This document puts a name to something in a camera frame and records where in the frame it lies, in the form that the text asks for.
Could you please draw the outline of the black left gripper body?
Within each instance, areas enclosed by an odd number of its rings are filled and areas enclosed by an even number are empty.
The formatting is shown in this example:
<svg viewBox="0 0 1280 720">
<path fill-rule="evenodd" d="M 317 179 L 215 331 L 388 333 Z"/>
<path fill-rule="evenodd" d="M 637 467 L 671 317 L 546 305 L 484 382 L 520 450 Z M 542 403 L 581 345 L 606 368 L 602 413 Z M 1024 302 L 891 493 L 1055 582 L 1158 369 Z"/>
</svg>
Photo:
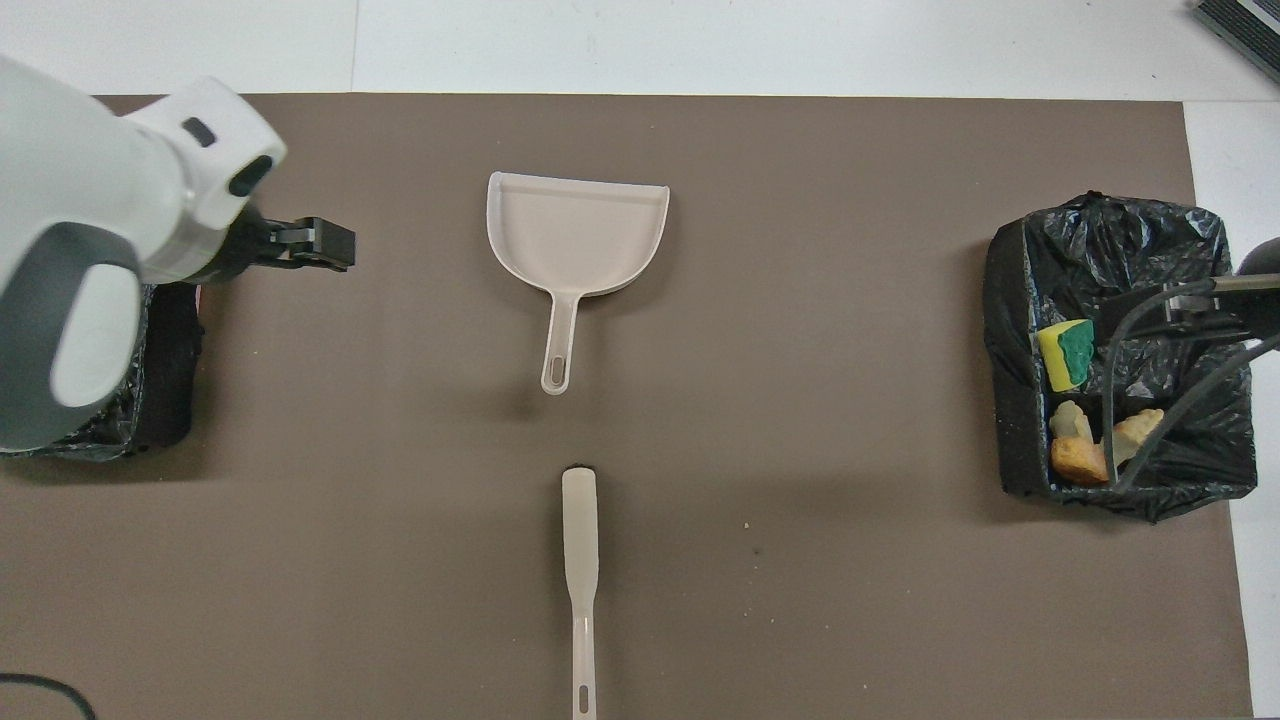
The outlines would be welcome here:
<svg viewBox="0 0 1280 720">
<path fill-rule="evenodd" d="M 268 219 L 255 205 L 244 205 L 227 228 L 221 247 L 205 265 L 205 284 L 225 283 L 251 266 L 298 269 L 297 263 L 283 258 L 285 245 L 275 241 L 278 231 L 292 228 L 289 222 Z"/>
</svg>

